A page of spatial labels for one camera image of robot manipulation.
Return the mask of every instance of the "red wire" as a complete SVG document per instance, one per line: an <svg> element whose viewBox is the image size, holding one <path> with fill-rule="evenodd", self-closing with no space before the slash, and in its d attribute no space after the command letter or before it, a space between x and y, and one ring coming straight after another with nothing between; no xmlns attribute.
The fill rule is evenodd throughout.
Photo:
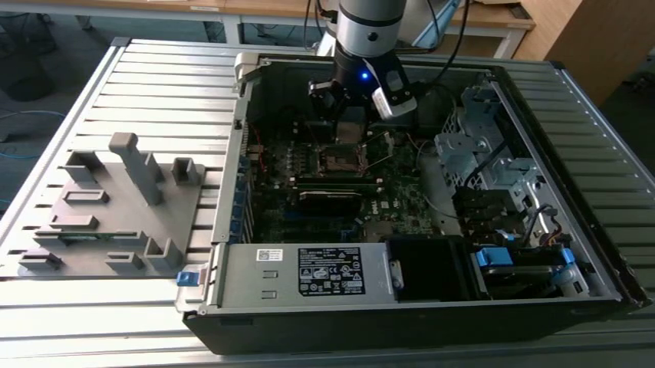
<svg viewBox="0 0 655 368"><path fill-rule="evenodd" d="M255 132L255 138L258 138L258 145L259 145L259 166L262 167L262 171L266 172L266 165L264 165L264 146L262 145L262 138L259 136L259 130L252 124L248 124L252 131Z"/></svg>

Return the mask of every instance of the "slotted metal platform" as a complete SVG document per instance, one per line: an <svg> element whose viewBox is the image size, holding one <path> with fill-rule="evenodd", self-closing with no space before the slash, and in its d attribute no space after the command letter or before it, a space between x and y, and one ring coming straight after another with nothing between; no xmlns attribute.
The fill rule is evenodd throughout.
<svg viewBox="0 0 655 368"><path fill-rule="evenodd" d="M0 222L0 275L18 251L36 248L68 174L70 150L96 150L106 162L114 132L139 135L139 149L159 163L192 157L207 166L187 262L203 263L210 242L236 95L242 51L299 54L298 49L132 40L112 46L23 189ZM442 57L416 60L444 61ZM488 59L459 58L467 64ZM494 61L508 70L568 170L622 249L642 285L655 290L655 182L570 75L548 63ZM460 366L558 363L643 364L655 354L655 307L621 320L585 324L539 341L431 350L215 356L174 308L174 280L54 280L0 283L0 359L39 366L162 366L456 361Z"/></svg>

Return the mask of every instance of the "black cable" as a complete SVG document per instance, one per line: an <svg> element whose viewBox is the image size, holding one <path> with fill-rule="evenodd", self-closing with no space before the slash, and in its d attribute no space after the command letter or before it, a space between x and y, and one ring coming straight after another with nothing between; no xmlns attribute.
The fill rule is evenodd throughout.
<svg viewBox="0 0 655 368"><path fill-rule="evenodd" d="M462 46L462 40L464 39L464 29L467 27L467 19L468 19L468 8L471 5L471 0L464 0L464 15L462 17L462 27L459 28L459 36L458 36L458 43L455 44L455 50L452 51L451 57L448 58L448 61L446 62L446 65L442 68L442 71L439 72L438 76L432 80L432 85L436 85L443 77L443 74L447 72L448 68L452 66L452 61L455 60L455 57L458 56L459 52L459 47Z"/></svg>
<svg viewBox="0 0 655 368"><path fill-rule="evenodd" d="M523 239L520 240L523 247L527 247L530 244L530 234L532 234L534 224L536 223L536 219L539 217L539 214L551 208L552 208L551 205L548 205L547 203L543 203L536 208L536 210L534 211L532 216L530 217L530 220L528 220L528 225L526 226L526 233L523 234Z"/></svg>
<svg viewBox="0 0 655 368"><path fill-rule="evenodd" d="M507 141L503 141L491 151L491 153L487 155L484 160L480 162L480 165L475 168L474 171L467 176L467 179L464 180L464 184L462 185L464 188L468 186L468 183L471 182L472 178L475 178L475 175L480 173L480 171L486 168L486 166L494 161L494 159L498 157L500 152L504 150L504 148L508 146Z"/></svg>
<svg viewBox="0 0 655 368"><path fill-rule="evenodd" d="M320 38L323 39L323 29L320 29L320 23L319 23L319 0L315 2L315 21L316 21L316 29L319 30Z"/></svg>

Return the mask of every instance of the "power supply label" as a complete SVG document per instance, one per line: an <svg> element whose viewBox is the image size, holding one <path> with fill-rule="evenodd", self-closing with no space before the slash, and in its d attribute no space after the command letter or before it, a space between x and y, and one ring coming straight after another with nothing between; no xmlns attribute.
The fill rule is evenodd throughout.
<svg viewBox="0 0 655 368"><path fill-rule="evenodd" d="M298 291L304 297L366 294L359 248L299 248Z"/></svg>

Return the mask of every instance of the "blue cable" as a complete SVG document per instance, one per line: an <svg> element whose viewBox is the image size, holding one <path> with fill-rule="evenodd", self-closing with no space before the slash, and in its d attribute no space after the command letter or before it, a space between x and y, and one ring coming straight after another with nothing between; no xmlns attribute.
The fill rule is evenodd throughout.
<svg viewBox="0 0 655 368"><path fill-rule="evenodd" d="M0 110L10 111L10 114L8 115L3 115L0 117L0 119L4 119L6 117L14 117L15 115L19 115L22 113L27 113L27 114L35 113L35 114L55 115L56 117L60 117L62 119L66 119L66 115L63 113L58 113L56 111L46 111L46 110L12 111L12 110L8 110L8 109L0 109Z"/></svg>
<svg viewBox="0 0 655 368"><path fill-rule="evenodd" d="M6 153L0 153L0 157L7 157L8 159L38 159L40 156L14 156L14 155L7 155Z"/></svg>

